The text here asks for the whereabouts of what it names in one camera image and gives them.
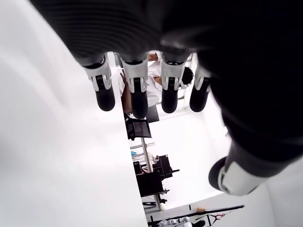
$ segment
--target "person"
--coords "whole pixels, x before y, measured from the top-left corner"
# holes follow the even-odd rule
[[[161,64],[160,64],[160,56],[156,53],[148,54],[148,61],[155,61],[148,67],[148,78],[147,78],[147,103],[148,107],[156,105],[162,94],[162,78],[161,78]],[[132,111],[131,105],[131,93],[126,81],[125,70],[122,69],[120,73],[121,79],[119,79],[119,88],[121,94],[121,101],[123,111],[129,114]],[[186,86],[190,84],[194,77],[192,70],[189,67],[185,67],[181,86]]]

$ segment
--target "metal frame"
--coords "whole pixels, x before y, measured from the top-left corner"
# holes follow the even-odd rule
[[[146,144],[145,143],[145,139],[141,138],[141,145],[136,145],[136,146],[130,147],[130,149],[143,148],[143,153],[142,154],[133,155],[132,157],[138,157],[138,156],[144,155],[144,159],[145,159],[145,162],[146,162],[147,170],[149,172],[151,172],[151,164],[150,164],[150,160],[148,158],[147,147],[148,146],[154,146],[154,145],[155,145],[155,143]],[[144,211],[145,211],[146,214],[157,212],[157,211],[161,210],[160,209],[160,201],[159,201],[159,198],[158,198],[158,194],[155,194],[153,196],[154,196],[156,205],[145,207]]]

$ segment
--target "black equipment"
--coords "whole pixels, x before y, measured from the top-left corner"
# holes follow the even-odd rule
[[[151,130],[147,120],[131,118],[124,113],[124,120],[128,139],[134,140],[136,137],[151,138]]]
[[[141,197],[164,192],[159,172],[136,175]]]

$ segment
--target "black bar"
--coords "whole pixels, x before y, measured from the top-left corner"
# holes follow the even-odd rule
[[[211,214],[211,213],[217,213],[217,212],[224,212],[224,211],[229,211],[229,210],[237,210],[237,209],[241,209],[244,208],[244,205],[241,206],[235,206],[235,207],[227,207],[227,208],[222,208],[222,209],[215,209],[215,210],[208,210],[208,211],[203,211],[203,212],[198,212],[198,213],[192,213],[192,214],[186,214],[186,215],[182,215],[182,216],[177,216],[177,217],[173,217],[173,218],[166,218],[166,219],[179,219],[179,218],[183,218],[183,217],[192,217],[195,215],[205,215],[205,214]]]
[[[212,226],[212,224],[210,224],[209,215],[207,215],[207,219],[208,219],[209,226]]]

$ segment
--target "white shirt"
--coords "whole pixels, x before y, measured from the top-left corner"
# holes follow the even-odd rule
[[[148,67],[147,90],[146,90],[148,107],[156,105],[160,100],[162,94],[162,86],[153,79],[154,77],[160,77],[160,76],[161,76],[161,62],[160,62],[160,58],[158,58],[158,61],[155,61]],[[122,81],[121,76],[119,77],[118,81],[119,81],[120,94],[122,96],[125,85]]]

